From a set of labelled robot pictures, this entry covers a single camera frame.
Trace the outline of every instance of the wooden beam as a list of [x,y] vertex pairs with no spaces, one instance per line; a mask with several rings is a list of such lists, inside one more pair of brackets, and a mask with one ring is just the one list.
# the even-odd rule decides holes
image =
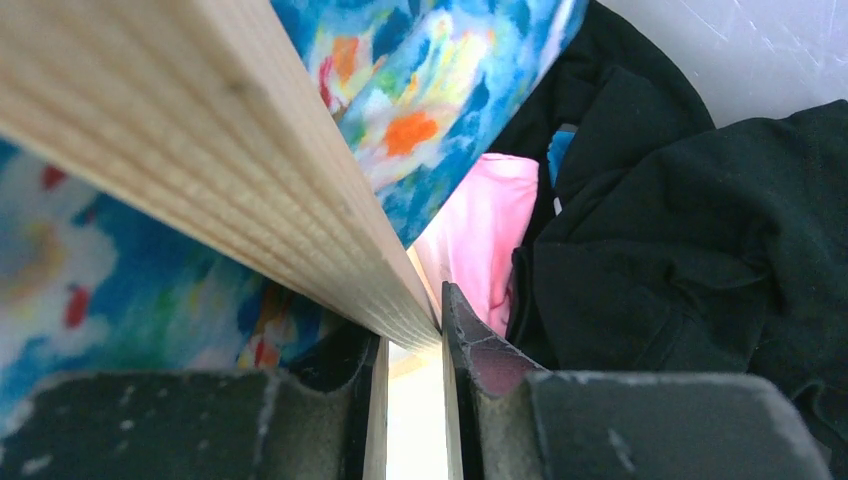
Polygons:
[[0,133],[404,348],[438,342],[267,0],[0,2]]

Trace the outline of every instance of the gray surface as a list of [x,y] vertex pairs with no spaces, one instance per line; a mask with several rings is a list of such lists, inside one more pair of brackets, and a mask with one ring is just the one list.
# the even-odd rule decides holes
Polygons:
[[848,0],[600,0],[668,55],[718,126],[848,98]]

